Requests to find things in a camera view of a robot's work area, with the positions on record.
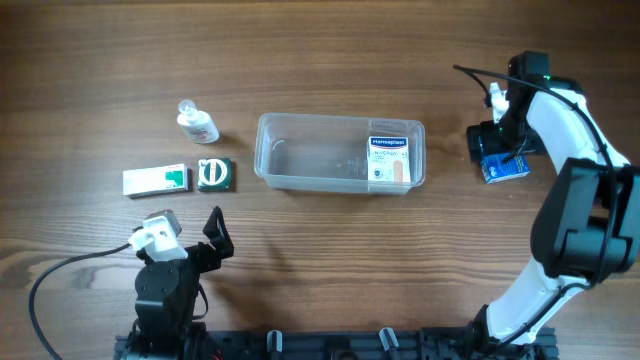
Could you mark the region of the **blue medicine box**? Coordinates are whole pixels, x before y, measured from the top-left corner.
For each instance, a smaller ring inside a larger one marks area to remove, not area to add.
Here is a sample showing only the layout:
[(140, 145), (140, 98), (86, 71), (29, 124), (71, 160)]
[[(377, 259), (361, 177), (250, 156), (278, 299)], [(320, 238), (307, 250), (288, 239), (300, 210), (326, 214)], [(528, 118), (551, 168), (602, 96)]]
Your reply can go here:
[(482, 159), (480, 165), (487, 184), (521, 178), (530, 172), (524, 157), (510, 158), (506, 153), (487, 155)]

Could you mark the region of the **white green medicine box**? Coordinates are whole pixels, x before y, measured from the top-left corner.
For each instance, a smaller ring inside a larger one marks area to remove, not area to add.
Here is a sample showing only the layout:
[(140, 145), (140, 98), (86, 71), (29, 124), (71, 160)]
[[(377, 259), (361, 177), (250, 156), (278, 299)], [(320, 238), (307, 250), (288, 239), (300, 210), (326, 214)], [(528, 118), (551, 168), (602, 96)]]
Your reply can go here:
[(144, 197), (157, 194), (187, 191), (189, 171), (185, 164), (125, 170), (123, 195)]

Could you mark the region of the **white Hansaplast plaster box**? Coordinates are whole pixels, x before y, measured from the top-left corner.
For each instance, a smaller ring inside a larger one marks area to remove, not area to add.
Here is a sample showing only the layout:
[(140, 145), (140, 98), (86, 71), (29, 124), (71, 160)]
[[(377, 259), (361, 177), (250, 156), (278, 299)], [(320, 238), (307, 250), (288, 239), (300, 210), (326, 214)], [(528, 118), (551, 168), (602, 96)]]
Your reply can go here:
[(409, 183), (408, 138), (370, 136), (367, 142), (367, 165), (369, 181)]

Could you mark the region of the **clear plastic container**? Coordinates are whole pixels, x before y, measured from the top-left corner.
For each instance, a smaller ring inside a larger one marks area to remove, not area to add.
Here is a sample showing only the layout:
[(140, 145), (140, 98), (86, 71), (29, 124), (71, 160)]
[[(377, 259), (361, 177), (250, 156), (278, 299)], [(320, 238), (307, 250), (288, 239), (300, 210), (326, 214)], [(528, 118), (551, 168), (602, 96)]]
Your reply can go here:
[[(370, 136), (408, 138), (409, 183), (368, 180)], [(425, 128), (414, 120), (265, 113), (254, 171), (272, 188), (405, 195), (426, 177)]]

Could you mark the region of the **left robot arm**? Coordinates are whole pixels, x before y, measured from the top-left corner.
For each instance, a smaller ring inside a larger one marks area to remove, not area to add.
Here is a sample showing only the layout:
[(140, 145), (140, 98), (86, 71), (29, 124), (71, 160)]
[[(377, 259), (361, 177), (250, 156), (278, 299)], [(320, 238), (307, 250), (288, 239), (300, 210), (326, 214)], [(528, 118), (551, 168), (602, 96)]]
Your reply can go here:
[(196, 299), (206, 296), (200, 275), (217, 270), (234, 255), (222, 210), (214, 207), (203, 234), (206, 243), (187, 248), (178, 242), (182, 231), (170, 209), (149, 215), (129, 238), (144, 267), (135, 278), (137, 318), (128, 336), (118, 337), (115, 359), (214, 359), (221, 348), (208, 334)]

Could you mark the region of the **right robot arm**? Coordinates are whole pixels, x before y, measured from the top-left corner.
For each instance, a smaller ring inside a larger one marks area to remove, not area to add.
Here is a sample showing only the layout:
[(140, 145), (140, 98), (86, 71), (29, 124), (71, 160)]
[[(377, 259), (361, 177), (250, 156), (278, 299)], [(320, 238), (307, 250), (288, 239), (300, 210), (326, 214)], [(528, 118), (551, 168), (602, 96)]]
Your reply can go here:
[(526, 267), (451, 346), (467, 359), (540, 357), (537, 335), (557, 311), (635, 263), (639, 169), (606, 140), (579, 83), (551, 74), (547, 54), (518, 54), (494, 77), (507, 88), (483, 88), (493, 118), (468, 127), (471, 160), (546, 154), (557, 178), (533, 222)]

